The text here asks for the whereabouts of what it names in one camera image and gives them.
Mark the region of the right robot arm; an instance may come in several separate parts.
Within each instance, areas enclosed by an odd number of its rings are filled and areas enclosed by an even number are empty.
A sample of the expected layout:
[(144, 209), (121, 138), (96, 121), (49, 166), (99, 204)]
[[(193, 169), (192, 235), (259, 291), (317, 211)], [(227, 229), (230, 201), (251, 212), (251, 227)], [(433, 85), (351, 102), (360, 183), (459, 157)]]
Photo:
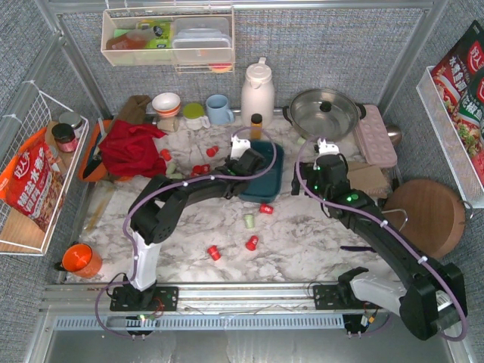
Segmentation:
[(292, 193), (305, 191), (321, 204), (323, 213), (365, 240), (396, 273), (388, 281), (357, 268), (343, 279), (343, 294), (369, 302), (398, 315), (419, 340), (440, 334), (460, 342), (467, 337), (467, 300), (462, 271), (441, 264), (413, 245), (393, 227), (366, 193), (351, 187), (348, 165), (339, 148), (313, 137), (318, 155), (314, 162), (297, 160)]

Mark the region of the teal storage basket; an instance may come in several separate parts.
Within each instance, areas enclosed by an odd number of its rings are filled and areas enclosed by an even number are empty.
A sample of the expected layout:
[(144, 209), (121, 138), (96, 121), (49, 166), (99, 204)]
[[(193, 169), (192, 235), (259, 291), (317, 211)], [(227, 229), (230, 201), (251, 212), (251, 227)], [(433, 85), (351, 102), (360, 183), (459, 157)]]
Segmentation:
[[(271, 203), (279, 195), (282, 183), (284, 150), (276, 144), (276, 160), (272, 168), (259, 178), (251, 179), (248, 188), (238, 197), (251, 203)], [(262, 169), (266, 169), (273, 159), (273, 148), (269, 141), (252, 141), (251, 147), (265, 158)]]

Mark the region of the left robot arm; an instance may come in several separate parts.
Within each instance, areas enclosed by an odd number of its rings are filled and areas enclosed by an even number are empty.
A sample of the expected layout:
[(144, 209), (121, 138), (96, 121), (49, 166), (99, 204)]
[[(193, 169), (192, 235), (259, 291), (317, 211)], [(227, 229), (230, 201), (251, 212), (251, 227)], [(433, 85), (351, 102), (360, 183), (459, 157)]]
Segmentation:
[(276, 163), (278, 149), (272, 139), (271, 159), (255, 150), (251, 141), (238, 137), (250, 130), (243, 127), (231, 136), (231, 153), (223, 166), (202, 176), (174, 181), (165, 175), (154, 176), (130, 206), (123, 233), (132, 243), (130, 272), (120, 282), (110, 282), (110, 311), (147, 311), (156, 300), (157, 259), (161, 243), (178, 224), (185, 208), (214, 198), (230, 200), (244, 193), (250, 182), (263, 177)]

